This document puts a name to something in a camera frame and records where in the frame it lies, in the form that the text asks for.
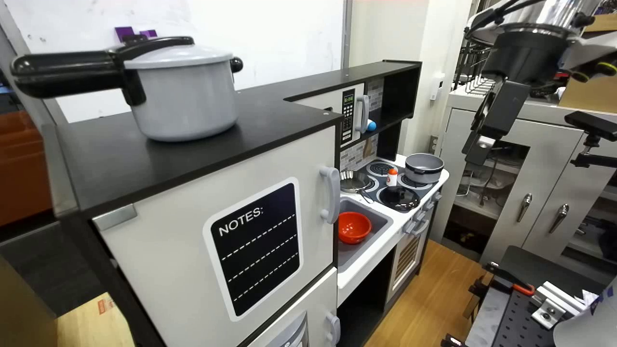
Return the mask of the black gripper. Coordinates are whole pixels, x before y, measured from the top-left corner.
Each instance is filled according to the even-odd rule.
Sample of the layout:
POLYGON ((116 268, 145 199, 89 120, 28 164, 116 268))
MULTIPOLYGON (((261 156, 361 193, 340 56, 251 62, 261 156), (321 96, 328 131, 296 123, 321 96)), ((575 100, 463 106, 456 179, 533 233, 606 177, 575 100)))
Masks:
POLYGON ((471 135, 463 146, 465 160, 483 166, 490 148, 510 133, 525 100, 531 94, 527 83, 496 81, 475 114, 471 135))

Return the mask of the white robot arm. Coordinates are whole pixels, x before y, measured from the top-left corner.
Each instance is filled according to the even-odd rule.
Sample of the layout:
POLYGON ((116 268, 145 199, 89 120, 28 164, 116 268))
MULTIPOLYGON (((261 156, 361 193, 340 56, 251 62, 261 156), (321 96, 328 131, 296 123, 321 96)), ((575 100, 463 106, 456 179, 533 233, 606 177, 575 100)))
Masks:
POLYGON ((469 164, 485 164, 533 91, 550 85, 560 71, 577 79, 610 75, 617 35, 585 37, 602 2, 498 0, 467 21, 465 37, 489 46, 481 75, 494 81, 463 146, 469 164))

